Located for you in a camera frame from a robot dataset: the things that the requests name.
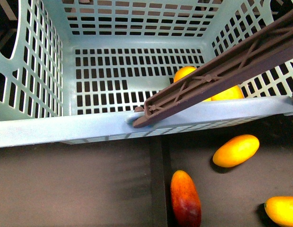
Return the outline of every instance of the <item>light blue basket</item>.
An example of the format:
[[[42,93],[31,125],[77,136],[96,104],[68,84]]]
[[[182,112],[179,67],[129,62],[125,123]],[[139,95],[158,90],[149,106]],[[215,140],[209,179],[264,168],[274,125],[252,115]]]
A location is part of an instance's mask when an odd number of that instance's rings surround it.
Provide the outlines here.
[[[192,106],[135,129],[136,106],[273,22],[269,0],[19,0],[0,52],[0,147],[118,140],[293,114],[293,60],[240,85],[246,99]]]

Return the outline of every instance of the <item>yellow mango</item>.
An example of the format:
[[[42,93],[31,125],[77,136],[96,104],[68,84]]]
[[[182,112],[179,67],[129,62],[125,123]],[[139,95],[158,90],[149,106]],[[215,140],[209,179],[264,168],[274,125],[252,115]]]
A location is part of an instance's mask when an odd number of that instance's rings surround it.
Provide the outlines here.
[[[275,196],[264,204],[267,215],[282,227],[293,227],[293,196]]]
[[[236,136],[215,152],[213,162],[221,167],[237,166],[251,158],[259,146],[259,140],[253,135]]]
[[[233,86],[225,91],[222,91],[212,97],[212,101],[240,99],[244,98],[244,95],[239,86]]]

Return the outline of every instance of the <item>dark brown surface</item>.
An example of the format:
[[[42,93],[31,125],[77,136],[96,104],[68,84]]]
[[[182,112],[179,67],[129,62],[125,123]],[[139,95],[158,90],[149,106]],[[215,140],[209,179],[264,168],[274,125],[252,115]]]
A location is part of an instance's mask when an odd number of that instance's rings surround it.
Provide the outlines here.
[[[145,127],[185,110],[293,58],[293,10],[144,103]]]
[[[251,159],[229,171],[212,164],[217,148],[245,133],[260,140]],[[293,196],[293,116],[166,139],[173,171],[196,184],[202,227],[276,226],[261,204]],[[0,148],[0,227],[153,226],[149,145],[140,138]]]

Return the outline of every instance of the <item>brown plastic bar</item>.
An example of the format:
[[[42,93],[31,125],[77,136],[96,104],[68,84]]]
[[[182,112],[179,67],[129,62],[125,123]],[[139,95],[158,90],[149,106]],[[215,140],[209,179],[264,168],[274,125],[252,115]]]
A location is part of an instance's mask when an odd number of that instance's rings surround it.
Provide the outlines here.
[[[145,127],[293,58],[293,9],[144,103]]]

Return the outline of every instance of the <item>rectangular hole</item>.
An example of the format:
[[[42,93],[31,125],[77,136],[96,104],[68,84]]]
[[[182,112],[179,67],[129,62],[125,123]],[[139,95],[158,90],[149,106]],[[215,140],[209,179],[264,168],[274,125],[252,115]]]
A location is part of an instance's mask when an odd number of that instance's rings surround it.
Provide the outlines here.
[[[93,104],[99,105],[99,96],[97,94],[93,95]]]
[[[31,78],[30,78],[30,84],[29,84],[29,90],[33,93],[34,92],[34,81],[35,81],[35,78],[31,75]]]
[[[122,87],[123,87],[123,90],[127,90],[128,88],[127,88],[127,82],[126,82],[126,80],[122,80]]]
[[[293,78],[292,77],[287,78],[286,82],[287,82],[290,90],[293,92]]]
[[[25,93],[24,91],[20,91],[20,101],[19,101],[19,111],[23,112],[24,109],[24,99],[25,99]]]
[[[277,71],[275,70],[275,68],[272,68],[270,70],[270,73],[271,73],[271,75],[272,75],[272,77],[273,77],[274,80],[279,79],[279,75],[278,75]]]
[[[259,78],[255,78],[255,84],[256,84],[258,90],[260,90],[262,88],[262,85],[261,85]]]
[[[6,83],[6,78],[5,76],[0,73],[0,101],[3,102],[4,96],[5,96],[5,84]]]
[[[85,106],[90,106],[91,102],[90,102],[90,95],[85,95]]]
[[[269,78],[268,78],[266,72],[264,72],[264,73],[262,74],[262,78],[263,78],[263,80],[264,80],[265,85],[270,84],[270,81],[269,81]]]
[[[97,81],[92,81],[92,89],[93,91],[98,91]]]
[[[37,97],[38,97],[38,98],[40,98],[40,96],[41,96],[40,92],[41,92],[41,85],[40,85],[40,83],[38,82],[38,83],[37,83],[37,91],[36,91],[36,94],[37,94]]]
[[[32,98],[29,97],[28,104],[27,104],[27,114],[30,116],[32,115],[32,102],[33,102]]]
[[[113,90],[114,90],[113,82],[112,82],[111,80],[109,80],[109,81],[107,82],[107,89],[108,89],[109,91],[113,91]]]
[[[270,87],[270,88],[268,89],[268,92],[269,92],[269,94],[270,94],[271,96],[275,96],[275,95],[276,95],[276,93],[275,93],[275,91],[274,91],[274,89],[273,89],[272,87]]]
[[[9,93],[9,106],[14,107],[16,98],[16,85],[11,83],[10,93]]]
[[[151,67],[148,67],[148,68],[147,68],[147,71],[148,71],[148,75],[149,75],[149,76],[153,76],[153,73],[152,73],[152,69],[151,69]]]
[[[39,117],[39,103],[36,103],[36,107],[35,107],[35,118]]]
[[[107,96],[105,94],[101,94],[101,104],[107,105]]]
[[[90,87],[89,87],[89,82],[88,81],[84,82],[84,91],[85,92],[90,92]]]
[[[130,103],[128,93],[123,93],[125,103]]]
[[[277,88],[278,88],[278,90],[279,90],[279,92],[280,92],[280,94],[281,94],[282,96],[287,95],[287,92],[286,92],[286,90],[285,90],[285,88],[284,88],[284,86],[283,86],[282,83],[278,83],[278,84],[277,84]]]
[[[114,94],[108,94],[109,104],[115,104]]]
[[[143,92],[139,91],[138,97],[139,97],[139,101],[143,103],[144,102]]]
[[[83,106],[82,96],[77,96],[77,107]]]
[[[100,81],[100,91],[105,91],[105,82],[104,81]]]
[[[287,66],[285,65],[285,63],[279,65],[279,68],[280,68],[280,70],[281,70],[283,75],[286,75],[289,72]]]
[[[136,93],[135,92],[132,92],[131,93],[131,97],[132,97],[132,102],[133,103],[136,103],[137,102],[137,97],[136,97]]]

